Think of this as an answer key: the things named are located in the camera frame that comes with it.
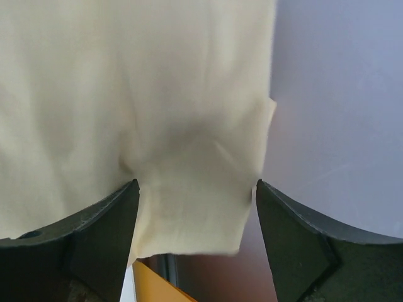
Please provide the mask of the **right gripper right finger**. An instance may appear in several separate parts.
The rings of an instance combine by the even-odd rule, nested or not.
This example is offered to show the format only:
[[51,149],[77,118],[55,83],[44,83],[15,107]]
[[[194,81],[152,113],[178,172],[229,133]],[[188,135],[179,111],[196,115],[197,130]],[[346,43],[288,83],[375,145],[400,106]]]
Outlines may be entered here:
[[402,239],[337,221],[262,180],[256,206],[278,301],[402,301]]

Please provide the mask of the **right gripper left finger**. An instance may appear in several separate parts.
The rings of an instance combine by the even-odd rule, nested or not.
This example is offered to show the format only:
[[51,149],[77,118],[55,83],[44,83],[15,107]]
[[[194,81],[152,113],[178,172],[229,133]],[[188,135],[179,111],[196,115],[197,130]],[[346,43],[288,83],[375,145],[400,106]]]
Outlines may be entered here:
[[138,206],[133,180],[63,220],[1,239],[1,301],[119,301]]

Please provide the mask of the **cream yellow t shirt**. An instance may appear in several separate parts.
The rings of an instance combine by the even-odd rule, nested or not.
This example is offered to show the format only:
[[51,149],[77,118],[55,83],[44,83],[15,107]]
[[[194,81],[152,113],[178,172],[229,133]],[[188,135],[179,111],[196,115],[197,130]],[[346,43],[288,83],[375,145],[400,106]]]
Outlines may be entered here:
[[136,179],[130,259],[235,254],[263,170],[275,1],[2,1],[1,236]]

